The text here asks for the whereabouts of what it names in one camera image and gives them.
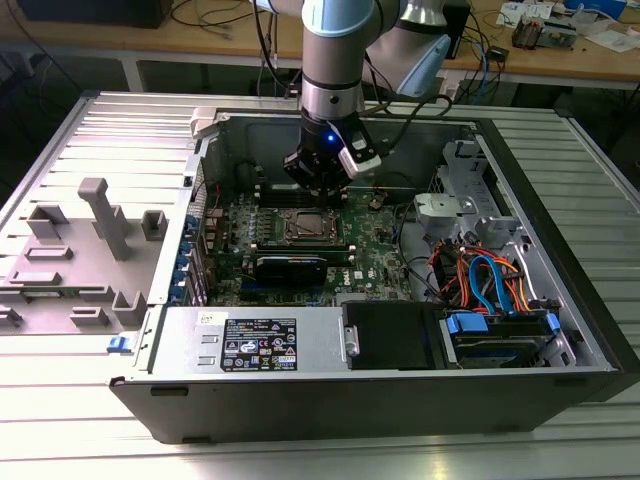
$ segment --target motherboard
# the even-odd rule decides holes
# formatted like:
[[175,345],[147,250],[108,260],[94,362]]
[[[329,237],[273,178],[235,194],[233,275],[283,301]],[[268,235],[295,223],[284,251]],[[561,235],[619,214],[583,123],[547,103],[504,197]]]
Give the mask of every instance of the motherboard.
[[335,208],[264,206],[243,194],[232,200],[207,211],[209,305],[411,300],[395,245],[397,209],[373,192]]

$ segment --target sticker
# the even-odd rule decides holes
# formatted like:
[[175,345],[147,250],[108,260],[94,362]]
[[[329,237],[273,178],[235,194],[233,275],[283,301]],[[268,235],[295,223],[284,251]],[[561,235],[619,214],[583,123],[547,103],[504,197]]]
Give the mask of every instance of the sticker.
[[225,372],[297,370],[297,338],[295,318],[226,319],[221,368]]
[[60,298],[61,295],[59,292],[23,292],[23,295],[27,298]]
[[229,318],[228,312],[200,312],[198,313],[198,325],[216,325]]

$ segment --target wire bundle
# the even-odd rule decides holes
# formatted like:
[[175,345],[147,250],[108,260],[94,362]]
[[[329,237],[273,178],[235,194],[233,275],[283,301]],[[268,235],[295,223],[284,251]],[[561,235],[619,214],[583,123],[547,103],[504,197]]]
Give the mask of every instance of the wire bundle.
[[[531,312],[531,308],[529,307],[529,303],[526,299],[524,293],[524,277],[525,273],[521,272],[516,266],[511,264],[505,257],[501,257],[496,255],[495,253],[487,250],[485,248],[480,248],[476,246],[459,246],[459,250],[457,252],[456,259],[456,276],[453,277],[439,292],[438,294],[443,297],[446,293],[453,287],[456,283],[460,286],[460,292],[453,296],[451,300],[448,302],[451,306],[459,307],[459,308],[471,308],[473,304],[473,299],[470,291],[469,285],[469,264],[470,260],[473,260],[477,256],[486,256],[489,257],[493,262],[500,265],[508,273],[513,274],[511,278],[501,279],[504,281],[507,290],[512,296],[513,304],[516,312]],[[448,247],[444,244],[440,244],[436,247],[431,259],[428,264],[430,266],[434,265],[435,260],[439,255],[442,254],[444,249],[448,249]],[[455,250],[448,250],[447,254],[456,253]],[[481,264],[481,267],[488,268],[489,265]],[[489,313],[486,307],[483,307],[481,304],[472,308],[473,311],[481,312],[481,313]]]
[[[505,67],[504,62],[496,61],[496,64],[498,65],[498,73],[496,73],[493,76],[493,78],[488,79],[490,60],[487,56],[487,52],[491,48],[491,42],[489,40],[489,37],[487,37],[487,35],[480,30],[480,23],[478,22],[478,19],[475,16],[475,14],[473,12],[470,12],[469,16],[475,23],[475,28],[466,26],[465,35],[463,35],[461,38],[462,40],[471,43],[479,51],[479,54],[477,54],[474,50],[474,55],[478,59],[479,64],[478,64],[478,68],[474,72],[473,77],[471,77],[471,80],[469,81],[467,86],[460,89],[461,93],[455,102],[456,104],[460,103],[465,96],[467,99],[466,100],[467,103],[473,97],[473,99],[471,100],[471,103],[476,104],[479,101],[479,99],[485,95],[489,95],[492,93],[495,95],[495,92],[497,92],[498,87],[500,86],[500,78]],[[483,20],[485,23],[487,23],[486,16],[485,18],[483,18]],[[483,72],[483,75],[480,82],[480,86],[477,87],[475,90],[471,91],[473,82],[476,80],[481,70]]]

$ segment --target gray plastic part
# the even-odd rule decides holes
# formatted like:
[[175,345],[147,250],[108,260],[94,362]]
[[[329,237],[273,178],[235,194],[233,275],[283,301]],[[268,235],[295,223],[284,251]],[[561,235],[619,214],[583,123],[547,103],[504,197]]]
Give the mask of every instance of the gray plastic part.
[[85,178],[78,187],[78,196],[91,207],[113,258],[123,262],[131,255],[131,250],[127,246],[122,227],[107,200],[108,187],[104,178]]
[[0,307],[0,327],[19,327],[22,317],[13,308]]
[[109,285],[104,287],[102,291],[80,290],[78,294],[80,295],[80,298],[85,302],[110,302],[116,296],[113,288],[111,288]]
[[109,324],[109,317],[101,307],[73,307],[69,318],[77,327],[106,327]]
[[57,243],[60,235],[55,226],[67,223],[69,222],[62,210],[55,205],[37,206],[27,219],[27,225],[42,243]]
[[58,272],[15,272],[9,283],[20,285],[60,285],[62,277]]
[[[122,211],[122,207],[120,205],[113,205],[111,207],[111,211],[113,212],[113,216],[116,219],[116,223],[120,226],[122,234],[126,238],[129,234],[129,230],[131,230],[129,222],[127,222],[126,217],[124,216],[124,212]],[[98,222],[93,222],[93,228],[96,230],[96,235],[101,240],[104,240],[104,235],[102,235],[102,230],[100,229],[100,224]]]
[[60,245],[59,247],[33,247],[29,248],[24,256],[32,262],[70,260],[73,257],[73,251],[66,245]]
[[26,305],[29,303],[29,299],[25,297],[20,290],[11,290],[0,292],[0,302],[12,303],[16,305]]
[[[139,325],[120,324],[111,310],[114,292],[122,292],[125,298],[132,300],[136,292],[140,291],[148,298],[162,242],[148,242],[140,220],[131,220],[127,236],[131,256],[126,262],[117,262],[107,243],[96,237],[92,221],[93,218],[73,218],[69,219],[67,225],[57,226],[61,244],[73,250],[73,257],[69,260],[29,261],[24,252],[42,247],[34,236],[27,241],[23,254],[16,257],[13,268],[4,279],[4,284],[11,285],[11,288],[0,292],[0,304],[13,307],[24,317],[20,333],[81,333],[83,329],[76,326],[69,315],[73,307],[83,304],[103,308],[110,320],[107,326],[101,327],[104,333],[120,333],[140,328]],[[62,277],[61,284],[21,287],[8,282],[15,272],[43,270],[58,272]]]
[[162,210],[147,210],[142,215],[142,231],[149,242],[161,242],[167,233],[167,218]]
[[118,320],[122,325],[128,327],[139,327],[142,325],[144,315],[147,311],[147,301],[145,300],[144,295],[142,295],[142,292],[137,292],[136,298],[130,306],[122,292],[118,292],[116,299],[113,301],[111,310],[113,310],[113,313],[118,317]]

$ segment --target power supply label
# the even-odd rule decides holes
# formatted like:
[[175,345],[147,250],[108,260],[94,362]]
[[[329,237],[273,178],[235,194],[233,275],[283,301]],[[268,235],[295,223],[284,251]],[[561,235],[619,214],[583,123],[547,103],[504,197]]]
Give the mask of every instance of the power supply label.
[[296,319],[227,319],[221,368],[225,372],[297,370]]

